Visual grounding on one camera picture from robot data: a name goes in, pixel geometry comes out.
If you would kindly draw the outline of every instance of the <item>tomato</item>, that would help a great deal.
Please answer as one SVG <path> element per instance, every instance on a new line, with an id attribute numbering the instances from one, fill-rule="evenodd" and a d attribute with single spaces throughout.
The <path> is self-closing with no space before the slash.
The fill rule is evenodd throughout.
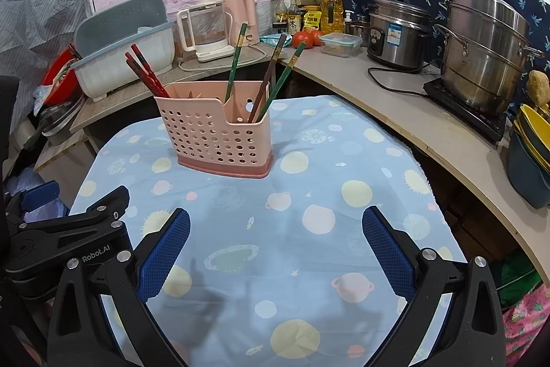
<path id="1" fill-rule="evenodd" d="M 321 32 L 320 30 L 312 30 L 312 31 L 310 31 L 310 35 L 313 38 L 313 45 L 316 45 L 316 46 L 323 45 L 323 43 L 319 39 L 319 36 L 324 35 L 323 32 Z"/>
<path id="2" fill-rule="evenodd" d="M 306 43 L 306 49 L 313 47 L 313 37 L 308 32 L 298 32 L 292 37 L 292 47 L 298 47 L 302 42 Z"/>

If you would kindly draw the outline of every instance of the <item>pink kettle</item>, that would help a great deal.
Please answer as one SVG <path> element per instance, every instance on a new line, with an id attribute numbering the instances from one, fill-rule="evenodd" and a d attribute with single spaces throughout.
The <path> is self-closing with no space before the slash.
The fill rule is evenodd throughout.
<path id="1" fill-rule="evenodd" d="M 243 46 L 260 42 L 258 16 L 254 0 L 223 0 L 223 9 L 233 17 L 233 23 L 227 24 L 230 45 L 233 47 L 237 45 L 240 27 L 243 22 L 248 25 Z"/>

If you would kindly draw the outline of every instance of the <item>blue and white sticker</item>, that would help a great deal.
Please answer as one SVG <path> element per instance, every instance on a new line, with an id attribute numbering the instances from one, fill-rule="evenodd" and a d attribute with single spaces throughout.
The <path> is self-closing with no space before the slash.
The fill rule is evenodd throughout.
<path id="1" fill-rule="evenodd" d="M 399 47 L 401 44 L 401 32 L 403 28 L 397 24 L 390 24 L 388 26 L 388 39 L 387 42 L 389 45 L 394 45 Z"/>

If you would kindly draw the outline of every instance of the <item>pink utensil holder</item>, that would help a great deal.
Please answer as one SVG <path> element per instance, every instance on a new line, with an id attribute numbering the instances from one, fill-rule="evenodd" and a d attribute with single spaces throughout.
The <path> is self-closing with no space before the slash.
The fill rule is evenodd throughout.
<path id="1" fill-rule="evenodd" d="M 186 81 L 166 86 L 170 98 L 155 100 L 178 163 L 223 176 L 267 176 L 273 163 L 269 111 L 259 123 L 247 123 L 250 112 L 246 109 L 261 84 L 235 81 L 225 104 L 220 99 L 225 98 L 227 81 Z M 266 87 L 259 110 L 267 98 Z"/>

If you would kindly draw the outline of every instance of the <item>blue tablecloth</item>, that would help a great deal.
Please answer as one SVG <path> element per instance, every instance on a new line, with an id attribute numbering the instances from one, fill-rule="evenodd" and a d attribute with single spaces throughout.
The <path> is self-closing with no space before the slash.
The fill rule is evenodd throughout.
<path id="1" fill-rule="evenodd" d="M 332 96 L 275 101 L 270 114 L 275 162 L 264 179 L 178 165 L 152 119 L 103 147 L 71 213 L 125 185 L 136 246 L 176 207 L 189 212 L 190 237 L 147 305 L 191 366 L 362 366 L 405 306 L 362 235 L 364 209 L 378 205 L 420 248 L 464 257 L 411 152 L 373 118 Z M 435 341 L 448 298 L 440 304 L 415 361 Z"/>

